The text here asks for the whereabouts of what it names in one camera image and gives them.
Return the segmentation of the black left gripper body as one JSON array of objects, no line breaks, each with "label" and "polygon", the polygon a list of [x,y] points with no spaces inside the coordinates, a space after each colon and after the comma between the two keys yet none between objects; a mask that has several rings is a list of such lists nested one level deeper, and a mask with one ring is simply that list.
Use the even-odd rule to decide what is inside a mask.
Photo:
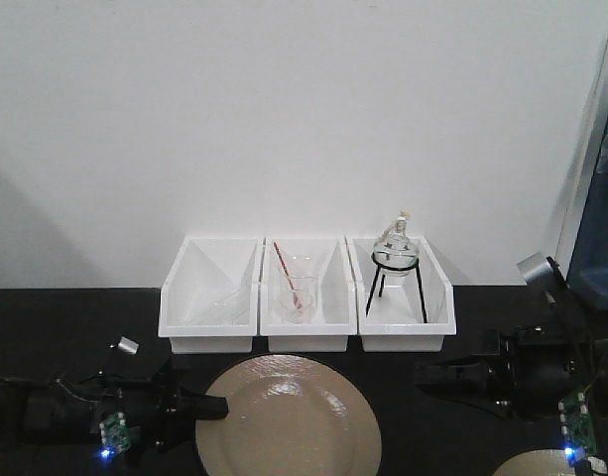
[{"label": "black left gripper body", "polygon": [[194,421],[181,411],[186,372],[180,359],[170,357],[150,377],[126,377],[111,364],[92,375],[99,454],[140,456],[148,449],[166,453],[191,443]]}]

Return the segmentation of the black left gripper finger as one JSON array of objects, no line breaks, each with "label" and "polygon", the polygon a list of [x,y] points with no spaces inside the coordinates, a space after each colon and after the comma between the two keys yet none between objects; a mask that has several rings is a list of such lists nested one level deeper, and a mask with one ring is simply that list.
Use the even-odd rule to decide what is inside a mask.
[{"label": "black left gripper finger", "polygon": [[201,394],[179,387],[175,398],[178,414],[193,420],[216,420],[228,416],[228,403],[223,397]]}]

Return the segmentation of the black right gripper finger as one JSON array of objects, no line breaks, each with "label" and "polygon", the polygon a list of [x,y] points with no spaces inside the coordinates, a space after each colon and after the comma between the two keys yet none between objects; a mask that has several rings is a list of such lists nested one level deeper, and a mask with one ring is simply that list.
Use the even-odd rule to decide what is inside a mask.
[{"label": "black right gripper finger", "polygon": [[415,386],[430,397],[465,405],[490,403],[490,372],[484,360],[416,363],[412,377]]}]

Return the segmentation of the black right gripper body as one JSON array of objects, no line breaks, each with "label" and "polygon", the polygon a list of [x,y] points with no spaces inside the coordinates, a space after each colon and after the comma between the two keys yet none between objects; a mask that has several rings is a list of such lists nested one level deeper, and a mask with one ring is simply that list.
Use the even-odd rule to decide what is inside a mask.
[{"label": "black right gripper body", "polygon": [[588,340],[561,324],[518,326],[496,336],[498,351],[487,359],[483,390],[509,416],[554,416],[559,402],[591,377]]}]

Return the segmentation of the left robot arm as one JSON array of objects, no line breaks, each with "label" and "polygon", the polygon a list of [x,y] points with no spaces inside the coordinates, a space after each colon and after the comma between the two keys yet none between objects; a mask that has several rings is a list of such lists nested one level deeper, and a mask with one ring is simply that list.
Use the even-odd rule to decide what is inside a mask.
[{"label": "left robot arm", "polygon": [[229,414],[225,398],[182,382],[186,366],[169,358],[150,377],[128,377],[107,365],[77,383],[0,378],[0,451],[25,444],[92,444],[104,461],[137,459],[193,438],[200,420]]}]

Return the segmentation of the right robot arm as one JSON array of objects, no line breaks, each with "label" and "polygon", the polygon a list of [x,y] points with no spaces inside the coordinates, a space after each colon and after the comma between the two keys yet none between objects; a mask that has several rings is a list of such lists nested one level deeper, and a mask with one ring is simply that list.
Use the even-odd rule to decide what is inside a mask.
[{"label": "right robot arm", "polygon": [[558,324],[488,329],[474,353],[416,364],[413,381],[500,419],[553,418],[568,465],[608,475],[608,338]]}]

